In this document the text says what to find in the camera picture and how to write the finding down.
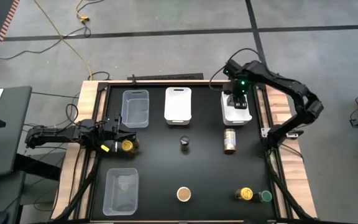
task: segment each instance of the yellow cable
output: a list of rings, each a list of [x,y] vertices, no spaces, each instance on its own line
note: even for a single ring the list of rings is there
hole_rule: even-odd
[[[65,43],[67,44],[67,46],[69,46],[73,51],[74,53],[77,54],[77,56],[85,63],[86,67],[88,68],[88,71],[89,71],[89,75],[90,75],[90,80],[92,81],[93,80],[93,76],[92,76],[92,71],[91,71],[91,67],[90,65],[87,63],[87,61],[81,57],[81,55],[68,43],[65,41],[65,39],[63,38],[63,36],[60,34],[59,30],[56,28],[55,24],[52,22],[52,20],[49,18],[49,16],[47,15],[47,13],[42,9],[42,7],[40,6],[40,4],[38,4],[37,0],[34,0],[34,2],[37,4],[38,8],[41,9],[42,13],[45,15],[45,17],[49,20],[49,22],[51,23],[51,25],[53,26],[53,28],[55,28],[57,34],[59,35],[60,39]]]
[[[82,3],[83,0],[80,0],[77,5],[75,6],[75,13],[77,13],[77,16],[80,17],[80,21],[82,23],[85,23],[86,21],[89,21],[89,17],[88,16],[82,16],[79,12],[78,12],[78,6],[80,6],[80,4]]]

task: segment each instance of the black stand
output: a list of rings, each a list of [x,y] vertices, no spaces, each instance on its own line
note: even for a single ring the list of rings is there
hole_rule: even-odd
[[[16,155],[14,170],[23,170],[28,174],[38,175],[50,180],[59,181],[60,168],[44,162],[36,161],[33,158]]]

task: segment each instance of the white plastic container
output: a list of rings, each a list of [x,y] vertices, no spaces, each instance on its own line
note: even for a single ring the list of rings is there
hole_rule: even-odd
[[[187,125],[191,119],[191,89],[169,87],[165,90],[164,117],[170,125]]]
[[[229,95],[226,95],[222,92],[221,104],[222,104],[222,115],[223,123],[227,126],[241,126],[245,125],[248,121],[252,119],[252,116],[249,114],[249,105],[247,101],[247,95],[244,95],[247,102],[247,109],[235,109],[233,106],[227,105],[227,99]]]
[[[149,125],[149,92],[127,90],[122,94],[122,123],[128,128],[146,128]]]
[[[137,210],[139,175],[135,168],[109,169],[104,191],[105,215],[132,215]]]

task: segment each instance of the concrete floor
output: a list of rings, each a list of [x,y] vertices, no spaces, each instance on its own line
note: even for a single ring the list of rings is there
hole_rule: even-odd
[[[39,1],[64,34],[81,25],[76,0]],[[357,1],[251,0],[258,27],[358,25]],[[243,0],[116,0],[90,5],[94,34],[156,30],[250,28]],[[8,37],[55,35],[29,0],[22,0]],[[358,223],[358,128],[349,115],[358,95],[358,30],[264,32],[260,34],[268,65],[274,72],[307,84],[324,104],[319,120],[305,128],[300,146],[311,192],[322,220]],[[133,73],[166,75],[204,73],[205,78],[241,47],[255,48],[252,33],[69,40],[96,71],[115,80]],[[0,57],[21,50],[40,50],[52,40],[0,43]],[[255,59],[243,53],[236,60]],[[34,91],[75,95],[88,74],[83,63],[63,44],[40,55],[0,61],[0,86],[31,85]],[[26,121],[55,124],[65,120],[71,99],[32,95]],[[24,152],[21,144],[19,152]],[[46,153],[28,151],[27,153]],[[22,223],[38,219],[25,209]]]

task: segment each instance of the wooden table frame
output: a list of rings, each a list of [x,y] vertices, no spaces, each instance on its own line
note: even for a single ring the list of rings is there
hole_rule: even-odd
[[[105,83],[132,83],[132,81],[114,80],[114,81],[84,81],[81,87],[81,93],[78,100],[78,117],[76,121],[82,119],[92,118],[94,111],[97,110],[97,120],[102,119],[104,100],[106,97],[106,90],[102,90],[99,97],[99,108],[94,108],[96,105],[98,95],[98,85],[100,82]],[[206,83],[208,80],[139,80],[138,83]],[[214,83],[227,82],[227,80],[216,80]],[[290,107],[288,105],[288,99],[286,94],[270,88],[267,86],[266,90],[257,90],[257,95],[260,105],[260,113],[262,115],[262,121],[264,128],[269,127],[269,123],[281,124],[291,117]],[[300,152],[300,147],[297,140],[286,140],[284,144],[296,149]],[[311,215],[316,217],[316,211],[314,209],[313,199],[311,197],[308,178],[306,176],[305,167],[302,159],[293,152],[285,149],[285,146],[280,148],[279,157],[271,155],[271,160],[275,170],[277,171],[277,159],[281,159],[281,165],[283,169],[283,175],[287,184],[288,190],[294,196],[296,201],[303,207],[303,209]],[[64,208],[68,205],[74,194],[76,194],[83,169],[87,168],[86,173],[90,172],[90,169],[94,162],[94,152],[88,156],[88,165],[84,166],[85,150],[80,149],[76,143],[70,143],[66,151],[66,157],[62,165],[62,174],[59,183],[59,191],[57,193],[55,210],[52,213],[52,218],[59,216]],[[281,191],[276,186],[276,194],[278,198],[278,207],[280,216],[282,218],[288,217],[286,212],[286,205],[283,199]],[[78,218],[86,218],[88,199],[90,195],[90,187],[84,193],[81,201],[81,206],[78,211]]]

